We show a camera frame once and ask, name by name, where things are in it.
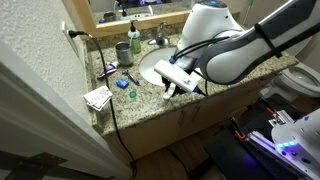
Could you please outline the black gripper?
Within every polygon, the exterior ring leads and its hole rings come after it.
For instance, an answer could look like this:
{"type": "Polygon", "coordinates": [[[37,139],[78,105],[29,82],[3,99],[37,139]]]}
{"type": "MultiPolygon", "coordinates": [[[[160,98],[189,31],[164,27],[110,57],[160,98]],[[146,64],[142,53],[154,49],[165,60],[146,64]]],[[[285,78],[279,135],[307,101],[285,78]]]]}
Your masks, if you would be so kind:
{"type": "Polygon", "coordinates": [[[164,69],[161,77],[168,90],[171,83],[175,84],[180,90],[191,93],[197,89],[198,81],[180,68],[164,69]]]}

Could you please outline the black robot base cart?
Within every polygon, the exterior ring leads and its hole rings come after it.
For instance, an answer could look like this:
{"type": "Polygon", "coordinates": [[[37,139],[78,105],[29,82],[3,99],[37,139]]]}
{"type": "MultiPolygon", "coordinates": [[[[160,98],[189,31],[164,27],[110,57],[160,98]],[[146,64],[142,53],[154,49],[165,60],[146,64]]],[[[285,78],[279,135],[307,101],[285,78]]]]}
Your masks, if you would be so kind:
{"type": "Polygon", "coordinates": [[[205,150],[227,180],[320,180],[320,110],[261,98],[205,150]]]}

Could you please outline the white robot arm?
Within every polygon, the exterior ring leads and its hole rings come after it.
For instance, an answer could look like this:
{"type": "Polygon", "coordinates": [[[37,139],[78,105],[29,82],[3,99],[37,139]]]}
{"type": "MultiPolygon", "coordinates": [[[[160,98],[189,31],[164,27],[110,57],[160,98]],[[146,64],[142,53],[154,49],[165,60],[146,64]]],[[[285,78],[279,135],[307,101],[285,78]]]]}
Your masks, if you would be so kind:
{"type": "Polygon", "coordinates": [[[320,0],[288,0],[253,27],[245,30],[221,0],[196,3],[184,24],[177,52],[159,61],[154,70],[165,84],[199,92],[191,72],[219,85],[243,80],[267,59],[319,32],[320,0]]]}

